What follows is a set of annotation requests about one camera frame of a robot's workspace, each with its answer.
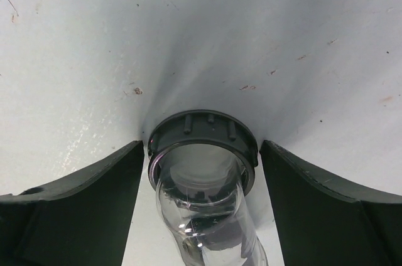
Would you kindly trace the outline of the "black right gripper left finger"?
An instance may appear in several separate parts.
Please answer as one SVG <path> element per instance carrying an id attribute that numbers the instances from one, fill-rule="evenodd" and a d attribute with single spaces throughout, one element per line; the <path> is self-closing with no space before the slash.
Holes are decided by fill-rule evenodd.
<path id="1" fill-rule="evenodd" d="M 18 195 L 1 196 L 2 265 L 120 265 L 143 143 Z"/>

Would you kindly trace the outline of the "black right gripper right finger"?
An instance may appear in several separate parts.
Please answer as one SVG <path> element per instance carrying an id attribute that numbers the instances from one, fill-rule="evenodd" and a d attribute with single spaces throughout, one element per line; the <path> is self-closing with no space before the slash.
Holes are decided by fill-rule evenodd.
<path id="1" fill-rule="evenodd" d="M 271 141 L 260 150 L 285 265 L 401 265 L 401 196 L 344 179 Z"/>

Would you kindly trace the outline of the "clear elbow pipe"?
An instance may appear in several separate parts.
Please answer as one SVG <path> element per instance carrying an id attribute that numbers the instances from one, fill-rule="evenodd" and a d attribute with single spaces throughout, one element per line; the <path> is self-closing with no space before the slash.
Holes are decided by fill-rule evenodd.
<path id="1" fill-rule="evenodd" d="M 213 110 L 180 112 L 148 141 L 148 178 L 185 265 L 267 265 L 245 197 L 255 181 L 252 132 Z"/>

